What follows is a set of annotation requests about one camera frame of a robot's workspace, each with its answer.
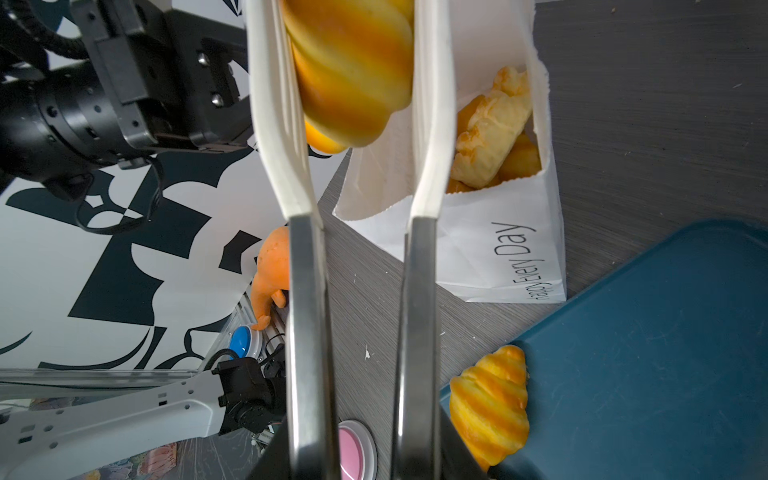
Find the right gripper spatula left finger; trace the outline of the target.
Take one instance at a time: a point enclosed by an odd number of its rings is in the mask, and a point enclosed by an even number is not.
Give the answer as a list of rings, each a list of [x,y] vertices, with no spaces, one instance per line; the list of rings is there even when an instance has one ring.
[[[338,479],[339,440],[323,224],[304,116],[277,1],[244,7],[250,104],[258,150],[290,233],[287,428],[294,479]]]

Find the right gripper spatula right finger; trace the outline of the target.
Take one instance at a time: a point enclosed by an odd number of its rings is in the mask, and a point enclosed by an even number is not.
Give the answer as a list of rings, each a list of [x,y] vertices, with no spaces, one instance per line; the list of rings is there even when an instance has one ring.
[[[456,135],[448,2],[416,3],[414,60],[415,192],[406,229],[390,472],[394,479],[437,479],[441,475],[437,223]]]

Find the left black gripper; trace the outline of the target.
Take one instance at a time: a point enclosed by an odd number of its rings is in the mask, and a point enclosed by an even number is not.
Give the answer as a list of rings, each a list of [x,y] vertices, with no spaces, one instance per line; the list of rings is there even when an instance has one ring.
[[[250,103],[230,69],[247,65],[244,28],[154,1],[74,1],[71,15],[130,147],[246,148]]]

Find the fake croissant large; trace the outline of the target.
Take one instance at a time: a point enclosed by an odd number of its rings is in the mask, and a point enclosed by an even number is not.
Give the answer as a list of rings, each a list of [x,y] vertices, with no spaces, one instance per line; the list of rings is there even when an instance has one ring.
[[[505,345],[449,382],[451,422],[483,471],[528,440],[527,380],[525,353]]]

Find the fake croissant small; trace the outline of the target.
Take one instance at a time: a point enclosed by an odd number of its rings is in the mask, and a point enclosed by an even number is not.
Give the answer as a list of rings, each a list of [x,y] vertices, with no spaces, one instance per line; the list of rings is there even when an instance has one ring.
[[[373,143],[411,103],[412,1],[284,1],[309,145],[340,153]]]

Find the white paper gift bag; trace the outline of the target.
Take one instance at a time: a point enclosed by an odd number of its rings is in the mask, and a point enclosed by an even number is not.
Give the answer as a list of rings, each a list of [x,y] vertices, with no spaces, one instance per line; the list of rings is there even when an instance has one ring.
[[[549,74],[534,44],[531,1],[446,1],[450,8],[456,121],[496,73],[528,75],[525,128],[542,169],[467,193],[445,189],[437,223],[437,283],[467,302],[559,303],[567,296],[563,217],[555,168]],[[396,258],[415,192],[412,102],[382,135],[352,151],[335,216]]]

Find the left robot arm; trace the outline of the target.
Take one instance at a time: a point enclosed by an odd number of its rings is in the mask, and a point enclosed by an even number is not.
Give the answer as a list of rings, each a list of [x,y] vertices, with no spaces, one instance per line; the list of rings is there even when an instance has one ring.
[[[170,272],[188,260],[206,216],[168,201],[142,229],[81,231],[74,206],[19,182],[1,207],[1,363],[93,373],[159,356],[147,274],[132,257],[147,248]],[[5,479],[63,479],[179,440],[228,432],[218,376],[203,373],[157,390],[119,389],[74,407],[21,411],[1,426]]]

